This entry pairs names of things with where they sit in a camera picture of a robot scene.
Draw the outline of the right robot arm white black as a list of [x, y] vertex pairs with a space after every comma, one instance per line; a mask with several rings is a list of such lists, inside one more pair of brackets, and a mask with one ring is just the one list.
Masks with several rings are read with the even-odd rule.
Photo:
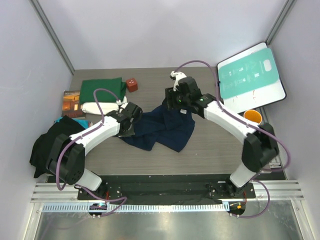
[[243, 194], [248, 182], [279, 154], [274, 129], [268, 124], [247, 120], [228, 113], [213, 95], [202, 94], [194, 78], [179, 72], [172, 77], [173, 87], [165, 89], [169, 110], [188, 109], [211, 121], [242, 143], [241, 164], [226, 180], [226, 193], [233, 198]]

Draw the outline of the black crumpled t-shirt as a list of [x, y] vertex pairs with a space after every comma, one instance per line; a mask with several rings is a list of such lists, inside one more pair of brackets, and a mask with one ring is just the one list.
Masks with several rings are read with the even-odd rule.
[[36, 179], [42, 174], [46, 174], [46, 162], [49, 158], [50, 151], [57, 136], [64, 134], [67, 136], [79, 133], [81, 131], [68, 130], [52, 125], [47, 133], [40, 135], [32, 147], [29, 163], [35, 167], [33, 177]]

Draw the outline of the aluminium frame post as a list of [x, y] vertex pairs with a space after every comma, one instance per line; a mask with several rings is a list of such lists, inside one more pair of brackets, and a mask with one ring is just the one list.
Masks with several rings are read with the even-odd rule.
[[286, 0], [280, 13], [278, 14], [274, 24], [272, 25], [266, 39], [265, 43], [267, 46], [271, 45], [272, 42], [275, 40], [277, 34], [279, 33], [282, 25], [286, 21], [287, 17], [289, 16], [290, 12], [292, 11], [293, 7], [295, 6], [297, 0]]
[[53, 45], [55, 46], [55, 48], [57, 49], [60, 57], [62, 58], [62, 60], [64, 61], [66, 67], [68, 68], [69, 72], [74, 75], [75, 73], [75, 68], [69, 58], [69, 56], [67, 55], [61, 41], [59, 40], [54, 28], [52, 27], [50, 20], [48, 19], [45, 11], [43, 10], [40, 2], [38, 0], [30, 0], [29, 1], [30, 4], [32, 5], [36, 15], [38, 16], [39, 20], [41, 21], [44, 29], [46, 30], [49, 38], [51, 39], [51, 41], [53, 42]]

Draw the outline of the teal folding board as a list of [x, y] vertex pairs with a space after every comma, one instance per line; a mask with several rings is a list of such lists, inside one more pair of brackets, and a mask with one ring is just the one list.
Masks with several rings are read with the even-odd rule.
[[278, 69], [270, 48], [264, 48], [218, 70], [220, 96], [229, 99], [275, 83]]

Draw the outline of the white mug orange inside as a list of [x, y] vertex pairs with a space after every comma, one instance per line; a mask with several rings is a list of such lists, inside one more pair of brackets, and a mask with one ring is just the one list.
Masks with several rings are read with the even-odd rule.
[[249, 109], [243, 113], [243, 117], [249, 121], [261, 124], [263, 121], [262, 115], [254, 109]]

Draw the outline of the left aluminium frame post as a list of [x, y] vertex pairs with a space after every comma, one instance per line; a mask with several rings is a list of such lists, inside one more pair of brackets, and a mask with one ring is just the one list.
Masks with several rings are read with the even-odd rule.
[[49, 38], [51, 39], [51, 41], [53, 42], [53, 45], [55, 46], [55, 48], [57, 49], [60, 57], [62, 58], [62, 60], [64, 61], [66, 67], [68, 68], [69, 72], [74, 75], [75, 73], [75, 68], [69, 58], [69, 56], [67, 55], [61, 41], [59, 40], [54, 28], [52, 27], [50, 20], [48, 19], [45, 11], [43, 10], [40, 2], [38, 0], [30, 0], [29, 1], [30, 4], [32, 5], [36, 15], [38, 16], [39, 20], [41, 21], [44, 29], [46, 30]]

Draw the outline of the navy blue t-shirt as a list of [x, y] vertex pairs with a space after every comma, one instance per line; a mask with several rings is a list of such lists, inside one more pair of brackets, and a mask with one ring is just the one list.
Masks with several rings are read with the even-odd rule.
[[160, 143], [179, 153], [187, 145], [194, 128], [190, 110], [168, 110], [166, 101], [163, 101], [151, 112], [142, 114], [133, 125], [134, 135], [121, 136], [120, 139], [145, 151], [151, 151], [155, 143]]

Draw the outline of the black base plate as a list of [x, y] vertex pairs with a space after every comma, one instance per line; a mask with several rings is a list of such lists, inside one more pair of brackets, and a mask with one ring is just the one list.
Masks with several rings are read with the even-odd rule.
[[206, 205], [219, 200], [254, 199], [252, 183], [231, 193], [228, 174], [103, 175], [95, 195], [127, 198], [128, 205]]

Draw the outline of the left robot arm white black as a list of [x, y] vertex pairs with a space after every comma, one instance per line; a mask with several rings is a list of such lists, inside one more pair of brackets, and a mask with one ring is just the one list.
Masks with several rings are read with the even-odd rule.
[[97, 145], [113, 136], [121, 136], [133, 129], [142, 116], [142, 109], [132, 102], [112, 110], [91, 127], [70, 136], [58, 135], [52, 145], [46, 169], [68, 185], [79, 185], [100, 200], [107, 188], [100, 176], [85, 168], [86, 155]]

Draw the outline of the right aluminium frame post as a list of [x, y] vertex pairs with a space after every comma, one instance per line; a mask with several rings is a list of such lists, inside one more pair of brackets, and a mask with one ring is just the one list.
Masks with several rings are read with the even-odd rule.
[[272, 42], [275, 40], [277, 34], [279, 33], [282, 25], [286, 21], [287, 17], [289, 16], [290, 12], [292, 11], [293, 7], [295, 6], [297, 0], [286, 0], [280, 13], [278, 14], [274, 24], [272, 25], [266, 39], [265, 43], [267, 46], [271, 45]]

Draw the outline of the brown cover book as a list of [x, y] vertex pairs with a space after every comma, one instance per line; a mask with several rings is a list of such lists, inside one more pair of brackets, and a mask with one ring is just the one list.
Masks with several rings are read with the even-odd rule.
[[80, 104], [80, 91], [64, 91], [61, 116], [73, 119], [84, 119], [86, 114]]

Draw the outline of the red cube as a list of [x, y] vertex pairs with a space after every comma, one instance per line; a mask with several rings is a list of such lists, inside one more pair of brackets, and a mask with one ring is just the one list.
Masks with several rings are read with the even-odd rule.
[[132, 93], [138, 90], [138, 82], [135, 78], [130, 78], [125, 81], [127, 90]]

